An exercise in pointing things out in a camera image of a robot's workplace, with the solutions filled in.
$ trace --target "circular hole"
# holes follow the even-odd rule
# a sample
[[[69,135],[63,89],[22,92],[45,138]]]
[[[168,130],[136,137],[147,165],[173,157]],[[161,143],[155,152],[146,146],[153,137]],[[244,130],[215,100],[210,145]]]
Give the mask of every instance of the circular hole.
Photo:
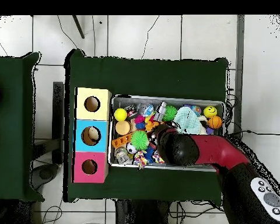
[[[95,174],[97,170],[97,164],[94,160],[86,160],[82,163],[82,170],[86,174]]]
[[[100,141],[100,131],[94,126],[86,127],[81,134],[81,138],[84,144],[93,146]]]
[[[90,96],[84,102],[85,109],[89,112],[96,112],[100,108],[100,101],[97,97]]]

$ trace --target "yellow ball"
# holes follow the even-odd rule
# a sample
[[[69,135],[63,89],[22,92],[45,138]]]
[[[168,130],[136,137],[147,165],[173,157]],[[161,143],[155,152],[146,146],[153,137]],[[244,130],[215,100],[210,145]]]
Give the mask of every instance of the yellow ball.
[[[213,106],[208,106],[208,107],[204,108],[203,114],[206,118],[216,116],[217,115],[217,109]]]
[[[127,118],[127,116],[128,116],[127,111],[125,111],[123,108],[116,109],[114,113],[114,118],[117,121],[124,121]]]

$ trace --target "purple object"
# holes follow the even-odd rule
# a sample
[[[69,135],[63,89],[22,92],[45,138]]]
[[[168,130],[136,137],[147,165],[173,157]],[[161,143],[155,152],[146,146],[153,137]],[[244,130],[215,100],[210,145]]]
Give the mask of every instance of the purple object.
[[[208,134],[208,135],[212,135],[213,133],[214,133],[214,130],[212,129],[212,128],[206,128],[205,129],[206,130],[206,133]]]

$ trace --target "green table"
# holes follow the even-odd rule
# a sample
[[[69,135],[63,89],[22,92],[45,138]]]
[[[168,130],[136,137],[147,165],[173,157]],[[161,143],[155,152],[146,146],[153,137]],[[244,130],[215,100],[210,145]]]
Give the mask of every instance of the green table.
[[[87,58],[72,50],[65,60],[65,140],[73,136],[74,88],[108,89],[112,94],[225,101],[225,58],[216,61]],[[65,161],[72,142],[65,144]],[[120,198],[221,201],[216,173],[110,167],[104,184],[71,183],[71,159],[65,164],[64,198]]]

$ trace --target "box with hole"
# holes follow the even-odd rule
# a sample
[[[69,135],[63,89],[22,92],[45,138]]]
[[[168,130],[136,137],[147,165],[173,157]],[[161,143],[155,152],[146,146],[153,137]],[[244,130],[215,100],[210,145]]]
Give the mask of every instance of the box with hole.
[[[74,183],[104,183],[108,174],[106,152],[75,152]]]
[[[108,121],[76,120],[75,151],[107,152]]]
[[[77,119],[108,121],[111,96],[107,89],[76,87]]]

